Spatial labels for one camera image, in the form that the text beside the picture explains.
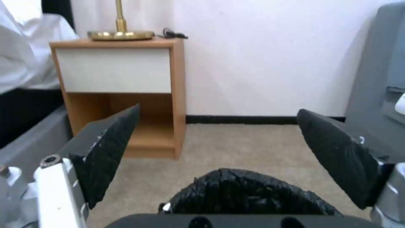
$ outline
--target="floor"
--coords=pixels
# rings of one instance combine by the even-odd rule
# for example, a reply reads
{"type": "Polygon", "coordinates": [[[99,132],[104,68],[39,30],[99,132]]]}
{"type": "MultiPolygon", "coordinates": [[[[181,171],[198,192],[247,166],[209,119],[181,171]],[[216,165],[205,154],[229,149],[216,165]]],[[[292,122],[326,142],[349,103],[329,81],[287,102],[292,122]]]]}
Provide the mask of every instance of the floor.
{"type": "Polygon", "coordinates": [[[194,177],[222,168],[271,175],[311,190],[340,212],[368,219],[330,178],[293,125],[188,125],[179,161],[123,159],[102,202],[90,213],[89,228],[123,216],[156,213],[194,177]]]}

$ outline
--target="brass lamp stand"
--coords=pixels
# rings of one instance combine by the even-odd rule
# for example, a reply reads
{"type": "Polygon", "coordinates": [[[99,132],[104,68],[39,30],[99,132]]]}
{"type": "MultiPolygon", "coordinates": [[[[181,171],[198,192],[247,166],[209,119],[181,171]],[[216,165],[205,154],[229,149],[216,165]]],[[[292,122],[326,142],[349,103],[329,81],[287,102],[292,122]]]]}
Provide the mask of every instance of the brass lamp stand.
{"type": "Polygon", "coordinates": [[[88,37],[94,41],[128,41],[128,40],[147,40],[155,36],[153,31],[133,31],[128,32],[126,27],[126,20],[122,13],[121,0],[115,0],[117,7],[117,31],[116,32],[103,32],[103,31],[89,31],[88,37]]]}

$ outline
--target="drawer front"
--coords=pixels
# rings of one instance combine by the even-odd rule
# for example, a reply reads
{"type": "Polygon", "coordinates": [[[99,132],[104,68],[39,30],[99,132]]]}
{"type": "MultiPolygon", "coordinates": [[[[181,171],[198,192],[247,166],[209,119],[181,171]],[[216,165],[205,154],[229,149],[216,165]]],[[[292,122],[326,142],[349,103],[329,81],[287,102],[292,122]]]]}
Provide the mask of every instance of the drawer front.
{"type": "Polygon", "coordinates": [[[169,49],[56,49],[66,92],[171,93],[169,49]]]}

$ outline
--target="nightstand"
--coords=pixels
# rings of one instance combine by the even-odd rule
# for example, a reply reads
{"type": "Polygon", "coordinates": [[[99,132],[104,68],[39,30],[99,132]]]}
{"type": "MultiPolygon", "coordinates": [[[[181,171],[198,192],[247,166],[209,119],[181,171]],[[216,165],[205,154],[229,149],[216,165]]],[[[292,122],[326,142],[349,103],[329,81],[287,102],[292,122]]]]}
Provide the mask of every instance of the nightstand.
{"type": "Polygon", "coordinates": [[[73,134],[137,103],[125,157],[180,156],[185,134],[182,39],[50,44],[73,134]]]}

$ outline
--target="black cable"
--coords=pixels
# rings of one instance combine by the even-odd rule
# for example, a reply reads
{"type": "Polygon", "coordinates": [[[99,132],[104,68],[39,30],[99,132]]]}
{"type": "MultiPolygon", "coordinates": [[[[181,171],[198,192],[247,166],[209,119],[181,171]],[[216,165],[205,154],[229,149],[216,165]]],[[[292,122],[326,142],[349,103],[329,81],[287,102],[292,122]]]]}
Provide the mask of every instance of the black cable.
{"type": "Polygon", "coordinates": [[[175,33],[173,30],[169,28],[164,28],[163,29],[163,36],[159,35],[160,37],[163,37],[165,39],[173,39],[173,38],[182,38],[182,39],[188,39],[188,36],[185,36],[183,33],[175,33]]]}

